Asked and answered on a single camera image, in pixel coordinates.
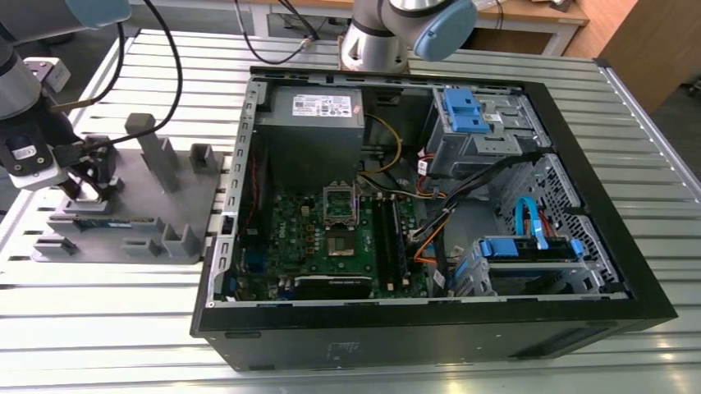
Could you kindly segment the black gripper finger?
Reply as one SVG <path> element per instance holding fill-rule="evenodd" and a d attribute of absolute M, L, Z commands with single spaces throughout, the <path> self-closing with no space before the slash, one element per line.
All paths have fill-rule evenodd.
<path fill-rule="evenodd" d="M 71 200 L 77 200 L 83 194 L 83 178 L 77 171 L 67 171 L 67 180 L 63 181 L 58 187 L 65 192 Z"/>
<path fill-rule="evenodd" d="M 90 187 L 95 191 L 95 200 L 103 201 L 110 198 L 114 186 L 110 182 L 117 171 L 118 150 L 113 145 L 93 150 L 89 153 L 89 161 L 85 163 L 86 176 Z"/>

